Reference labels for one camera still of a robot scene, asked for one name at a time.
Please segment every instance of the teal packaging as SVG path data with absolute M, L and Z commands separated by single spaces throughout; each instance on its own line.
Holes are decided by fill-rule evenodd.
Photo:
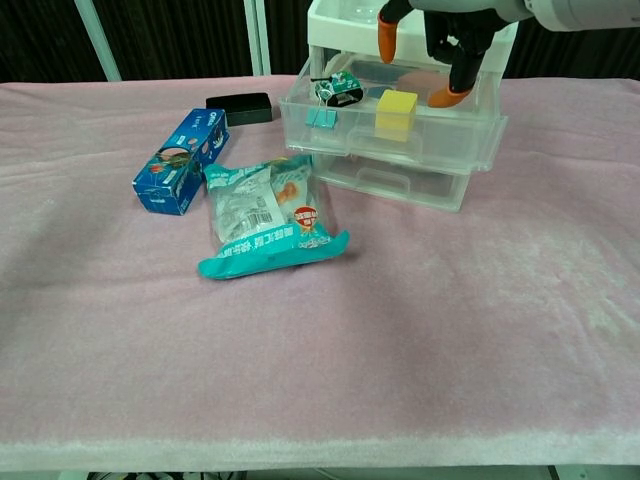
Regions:
M 214 230 L 223 245 L 200 262 L 200 274 L 227 279 L 342 254 L 349 233 L 333 237 L 325 229 L 311 172 L 308 155 L 235 170 L 205 168 Z

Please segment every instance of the plastic drawer organizer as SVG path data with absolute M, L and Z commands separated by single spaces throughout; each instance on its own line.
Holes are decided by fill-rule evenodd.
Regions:
M 316 172 L 329 183 L 456 211 L 469 176 L 493 166 L 507 123 L 499 86 L 517 26 L 496 35 L 463 102 L 433 109 L 426 100 L 447 85 L 449 67 L 427 56 L 421 12 L 400 24 L 394 64 L 381 63 L 376 17 L 383 3 L 314 0 L 310 58 L 280 102 L 287 147 L 314 153 Z M 311 79 L 338 71 L 360 81 L 361 101 L 342 108 L 320 102 Z M 417 94 L 415 111 L 384 113 L 381 121 L 376 109 L 387 89 Z M 385 131 L 389 124 L 405 132 Z

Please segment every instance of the yellow sponge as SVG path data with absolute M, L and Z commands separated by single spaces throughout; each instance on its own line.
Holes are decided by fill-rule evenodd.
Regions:
M 385 90 L 376 107 L 376 137 L 406 142 L 417 103 L 417 93 Z

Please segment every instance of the barcode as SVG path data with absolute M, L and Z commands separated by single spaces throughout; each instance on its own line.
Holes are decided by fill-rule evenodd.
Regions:
M 273 221 L 269 213 L 252 213 L 248 218 L 251 228 L 255 228 L 261 223 L 271 223 Z

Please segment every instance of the table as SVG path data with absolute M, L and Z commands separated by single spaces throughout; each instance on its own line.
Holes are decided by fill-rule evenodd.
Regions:
M 207 198 L 131 179 L 206 97 L 292 82 L 0 85 L 0 470 L 639 464 L 640 83 L 506 80 L 459 214 L 332 188 L 344 256 L 202 279 Z

